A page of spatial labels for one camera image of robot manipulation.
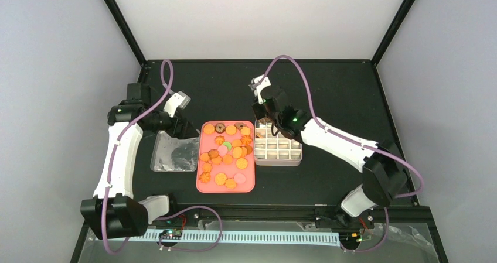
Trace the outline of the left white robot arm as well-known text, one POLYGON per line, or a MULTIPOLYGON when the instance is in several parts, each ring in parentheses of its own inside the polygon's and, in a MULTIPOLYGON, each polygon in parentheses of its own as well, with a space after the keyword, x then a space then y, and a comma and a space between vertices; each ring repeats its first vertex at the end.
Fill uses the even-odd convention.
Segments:
POLYGON ((192 123, 178 110, 190 97, 172 91, 162 110, 151 103, 150 86, 131 83, 127 97, 113 106, 108 115, 109 144, 100 181, 91 199, 83 200, 80 212, 100 240, 130 238, 145 234, 148 225, 169 213, 174 203, 171 194, 134 200, 132 181, 137 150, 144 131, 164 131, 172 138, 198 136, 192 123))

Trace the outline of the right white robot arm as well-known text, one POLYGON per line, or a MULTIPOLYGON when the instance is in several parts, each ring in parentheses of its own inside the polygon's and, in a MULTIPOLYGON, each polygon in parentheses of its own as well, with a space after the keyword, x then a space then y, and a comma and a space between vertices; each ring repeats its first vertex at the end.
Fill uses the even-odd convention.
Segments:
POLYGON ((330 153, 361 173, 361 184, 345 195, 333 212, 339 226, 351 226, 366 210, 389 207, 406 184, 407 169, 397 160, 399 151, 394 143, 360 139, 314 118, 310 112, 294 108, 279 86, 253 85, 252 90, 254 115, 269 121, 276 134, 330 153))

